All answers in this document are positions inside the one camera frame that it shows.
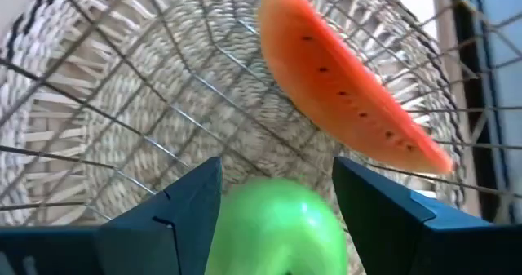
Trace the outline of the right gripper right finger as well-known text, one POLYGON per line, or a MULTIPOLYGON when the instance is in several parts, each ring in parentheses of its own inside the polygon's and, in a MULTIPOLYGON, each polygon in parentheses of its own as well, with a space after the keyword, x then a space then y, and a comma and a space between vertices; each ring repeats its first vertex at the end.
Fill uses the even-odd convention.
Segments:
POLYGON ((521 275, 521 227, 498 225, 335 157, 338 206, 368 274, 521 275))

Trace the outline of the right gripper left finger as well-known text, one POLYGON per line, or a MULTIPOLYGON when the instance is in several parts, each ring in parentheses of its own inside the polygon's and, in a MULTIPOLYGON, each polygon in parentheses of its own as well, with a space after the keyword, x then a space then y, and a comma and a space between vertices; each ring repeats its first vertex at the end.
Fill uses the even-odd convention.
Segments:
POLYGON ((211 157, 100 225, 1 229, 1 272, 14 275, 203 274, 219 213, 222 162, 211 157))

